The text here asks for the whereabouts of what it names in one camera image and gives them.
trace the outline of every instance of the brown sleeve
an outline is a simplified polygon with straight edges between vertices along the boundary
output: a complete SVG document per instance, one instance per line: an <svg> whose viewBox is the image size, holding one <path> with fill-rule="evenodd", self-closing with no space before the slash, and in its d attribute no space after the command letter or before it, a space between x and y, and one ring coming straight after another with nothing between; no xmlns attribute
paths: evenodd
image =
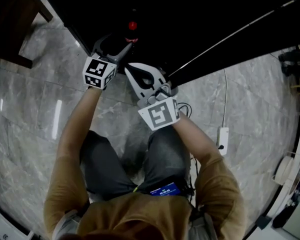
<svg viewBox="0 0 300 240"><path fill-rule="evenodd" d="M71 210L78 212L89 201L83 174L77 161L60 157L55 161L48 194L44 203L43 219L51 239L57 223Z"/></svg>
<svg viewBox="0 0 300 240"><path fill-rule="evenodd" d="M195 182L196 203L208 213L219 240L242 240L246 230L246 209L234 175L218 153L200 161Z"/></svg>

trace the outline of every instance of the person's right arm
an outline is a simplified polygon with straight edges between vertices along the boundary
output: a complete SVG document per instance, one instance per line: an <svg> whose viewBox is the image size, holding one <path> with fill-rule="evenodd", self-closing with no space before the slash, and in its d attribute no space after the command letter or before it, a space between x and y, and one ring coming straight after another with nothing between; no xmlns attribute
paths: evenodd
<svg viewBox="0 0 300 240"><path fill-rule="evenodd" d="M241 240L246 230L246 210L237 181L216 144L183 113L180 117L173 127L201 164L195 181L196 204L211 216L219 240Z"/></svg>

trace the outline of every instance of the marble tile floor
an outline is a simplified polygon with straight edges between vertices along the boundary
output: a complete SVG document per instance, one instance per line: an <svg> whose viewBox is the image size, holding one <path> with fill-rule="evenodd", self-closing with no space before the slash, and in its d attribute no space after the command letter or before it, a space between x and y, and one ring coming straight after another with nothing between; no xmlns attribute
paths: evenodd
<svg viewBox="0 0 300 240"><path fill-rule="evenodd" d="M82 68L87 55L52 13L55 19L50 23L36 18L22 46L20 54L35 61L32 69L0 60L0 206L42 238L46 238L43 204L58 139L86 88ZM249 207L250 228L278 188L271 177L293 147L299 97L289 88L293 77L284 77L270 54L225 71L229 147L224 158ZM192 106L191 119L215 142L225 93L223 70L179 87L178 101ZM121 159L132 163L151 134L138 115L136 101L127 78L117 75L102 94L91 126L109 139ZM191 175L194 181L194 166Z"/></svg>

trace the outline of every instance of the brown wooden chair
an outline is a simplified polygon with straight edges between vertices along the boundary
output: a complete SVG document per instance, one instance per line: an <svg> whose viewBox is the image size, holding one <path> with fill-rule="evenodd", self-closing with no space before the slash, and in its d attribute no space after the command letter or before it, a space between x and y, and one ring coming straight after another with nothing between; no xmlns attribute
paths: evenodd
<svg viewBox="0 0 300 240"><path fill-rule="evenodd" d="M32 60L19 55L36 15L53 16L40 0L0 0L0 58L31 69Z"/></svg>

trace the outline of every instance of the person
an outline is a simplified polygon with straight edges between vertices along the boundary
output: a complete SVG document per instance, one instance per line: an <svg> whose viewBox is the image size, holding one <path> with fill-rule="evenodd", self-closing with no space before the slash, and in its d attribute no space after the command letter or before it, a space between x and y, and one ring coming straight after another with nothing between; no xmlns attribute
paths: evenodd
<svg viewBox="0 0 300 240"><path fill-rule="evenodd" d="M49 239L241 240L243 198L213 141L180 112L178 122L150 136L144 182L136 186L108 139L90 131L101 93L85 92L60 137L43 212ZM186 179L190 154L201 164L196 208L184 196L146 192L170 176ZM87 190L103 200L90 203Z"/></svg>

